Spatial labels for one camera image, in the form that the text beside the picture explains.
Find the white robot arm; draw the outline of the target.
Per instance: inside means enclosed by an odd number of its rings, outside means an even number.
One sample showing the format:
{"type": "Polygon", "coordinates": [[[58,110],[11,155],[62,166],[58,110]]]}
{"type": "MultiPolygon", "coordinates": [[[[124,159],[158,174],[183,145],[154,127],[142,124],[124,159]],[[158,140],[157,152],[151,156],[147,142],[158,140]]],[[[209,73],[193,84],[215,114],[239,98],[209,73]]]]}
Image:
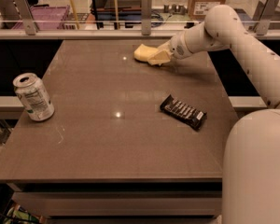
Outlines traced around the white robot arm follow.
{"type": "Polygon", "coordinates": [[[167,63],[228,48],[266,103],[231,129],[223,158],[222,224],[280,224],[280,56],[252,36],[232,7],[174,35],[147,61],[167,63]]]}

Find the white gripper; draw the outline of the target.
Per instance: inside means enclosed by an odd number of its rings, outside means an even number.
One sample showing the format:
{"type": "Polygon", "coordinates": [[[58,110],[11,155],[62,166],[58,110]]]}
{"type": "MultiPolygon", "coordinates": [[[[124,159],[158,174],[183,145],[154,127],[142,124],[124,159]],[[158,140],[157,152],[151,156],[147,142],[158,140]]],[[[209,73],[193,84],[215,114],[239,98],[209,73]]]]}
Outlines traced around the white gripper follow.
{"type": "Polygon", "coordinates": [[[158,65],[161,66],[164,63],[168,63],[171,61],[171,53],[168,51],[170,50],[173,53],[173,56],[177,59],[185,59],[191,55],[189,51],[186,41],[185,41],[185,33],[180,32],[174,35],[170,41],[167,41],[158,46],[158,51],[153,53],[151,56],[148,57],[147,62],[150,65],[158,65]]]}

